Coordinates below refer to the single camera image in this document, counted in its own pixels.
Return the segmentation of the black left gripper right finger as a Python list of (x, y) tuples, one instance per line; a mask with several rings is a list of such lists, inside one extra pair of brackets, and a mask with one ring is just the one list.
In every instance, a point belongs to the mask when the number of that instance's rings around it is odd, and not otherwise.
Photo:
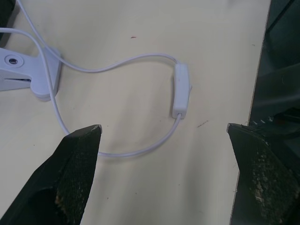
[(300, 156), (287, 145), (299, 130), (227, 127), (240, 175), (266, 225), (300, 223)]

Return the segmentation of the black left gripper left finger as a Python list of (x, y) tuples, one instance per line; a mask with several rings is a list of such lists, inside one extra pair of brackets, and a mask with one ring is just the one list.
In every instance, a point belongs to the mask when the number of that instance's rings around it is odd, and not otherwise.
[(38, 167), (8, 210), (2, 225), (78, 225), (94, 179), (101, 125), (65, 136)]

